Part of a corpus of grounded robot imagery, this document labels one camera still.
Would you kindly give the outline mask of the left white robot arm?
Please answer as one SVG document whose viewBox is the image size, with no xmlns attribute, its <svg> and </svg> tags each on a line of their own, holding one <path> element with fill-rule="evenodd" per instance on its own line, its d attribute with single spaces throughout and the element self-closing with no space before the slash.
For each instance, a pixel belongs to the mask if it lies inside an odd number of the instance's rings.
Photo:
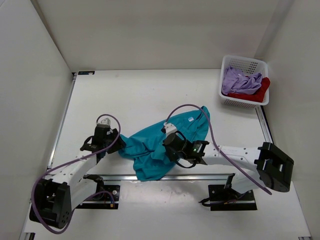
<svg viewBox="0 0 320 240">
<path fill-rule="evenodd" d="M 63 229 L 71 220 L 73 211 L 85 201 L 110 201 L 115 205 L 112 191 L 105 188 L 100 175 L 89 174 L 107 154 L 126 147 L 119 131 L 109 124 L 98 123 L 94 134 L 80 148 L 77 162 L 62 167 L 35 185 L 29 219 L 43 221 L 48 226 Z"/>
</svg>

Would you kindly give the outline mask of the teal t shirt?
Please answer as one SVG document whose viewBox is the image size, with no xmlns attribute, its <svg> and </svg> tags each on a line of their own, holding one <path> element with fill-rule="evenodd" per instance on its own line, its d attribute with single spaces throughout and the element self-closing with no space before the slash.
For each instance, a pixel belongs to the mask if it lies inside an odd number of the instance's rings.
<svg viewBox="0 0 320 240">
<path fill-rule="evenodd" d="M 170 117 L 169 122 L 180 131 L 187 140 L 204 140 L 208 134 L 210 112 L 206 106 L 200 110 L 183 112 Z M 175 165 L 166 156 L 161 132 L 165 121 L 150 125 L 130 137 L 121 135 L 126 147 L 118 151 L 122 158 L 133 161 L 133 170 L 139 181 L 155 181 L 165 176 Z"/>
</svg>

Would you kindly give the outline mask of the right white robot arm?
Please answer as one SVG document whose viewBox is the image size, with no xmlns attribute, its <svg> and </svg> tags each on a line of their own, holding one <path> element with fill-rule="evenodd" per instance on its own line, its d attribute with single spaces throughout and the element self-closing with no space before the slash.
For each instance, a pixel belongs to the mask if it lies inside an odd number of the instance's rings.
<svg viewBox="0 0 320 240">
<path fill-rule="evenodd" d="M 192 167 L 225 165 L 238 169 L 225 184 L 224 193 L 230 200 L 255 188 L 281 193 L 290 190 L 294 160 L 273 143 L 264 142 L 259 147 L 215 146 L 206 140 L 191 142 L 176 131 L 165 138 L 163 146 L 172 162 L 185 160 Z"/>
</svg>

